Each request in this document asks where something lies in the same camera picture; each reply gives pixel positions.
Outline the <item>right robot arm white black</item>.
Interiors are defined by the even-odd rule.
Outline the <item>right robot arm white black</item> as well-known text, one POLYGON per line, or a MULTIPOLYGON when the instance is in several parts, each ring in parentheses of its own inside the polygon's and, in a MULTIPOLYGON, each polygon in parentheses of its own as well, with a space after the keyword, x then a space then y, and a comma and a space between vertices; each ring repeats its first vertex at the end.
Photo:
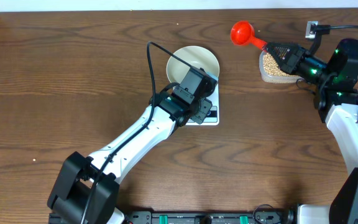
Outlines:
POLYGON ((345 161, 348 178, 330 205, 300 205, 297 223, 358 223, 358 40, 341 40, 328 63, 297 44, 269 42, 281 71, 315 85, 314 107, 332 132, 345 161))

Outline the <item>red measuring scoop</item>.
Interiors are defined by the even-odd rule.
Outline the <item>red measuring scoop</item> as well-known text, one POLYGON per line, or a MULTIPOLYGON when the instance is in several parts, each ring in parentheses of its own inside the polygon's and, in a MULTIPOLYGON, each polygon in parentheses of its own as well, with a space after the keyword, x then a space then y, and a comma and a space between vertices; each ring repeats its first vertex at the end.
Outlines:
POLYGON ((231 29, 230 38, 234 45, 251 44, 260 50, 263 50, 267 44, 266 41, 255 37, 255 30, 248 21, 236 22, 231 29))

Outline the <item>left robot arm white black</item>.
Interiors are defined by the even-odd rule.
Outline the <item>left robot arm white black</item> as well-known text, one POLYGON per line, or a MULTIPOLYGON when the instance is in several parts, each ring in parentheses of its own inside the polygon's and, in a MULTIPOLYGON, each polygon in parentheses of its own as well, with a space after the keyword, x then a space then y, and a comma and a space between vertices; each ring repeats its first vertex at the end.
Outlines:
POLYGON ((191 67, 180 83, 154 92, 141 117, 113 142, 87 157, 74 152, 65 159, 48 207, 67 223, 122 223, 116 202, 125 176, 189 120, 201 124, 217 84, 216 76, 191 67))

